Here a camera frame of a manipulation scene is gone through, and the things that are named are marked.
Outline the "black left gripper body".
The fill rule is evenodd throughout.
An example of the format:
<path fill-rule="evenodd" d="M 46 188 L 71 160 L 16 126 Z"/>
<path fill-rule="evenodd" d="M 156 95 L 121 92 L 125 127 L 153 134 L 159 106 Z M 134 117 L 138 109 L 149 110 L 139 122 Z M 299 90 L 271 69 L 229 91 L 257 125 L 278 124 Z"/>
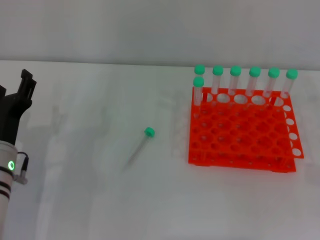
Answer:
<path fill-rule="evenodd" d="M 15 145 L 20 119 L 32 105 L 31 98 L 13 93 L 0 100 L 0 140 Z"/>

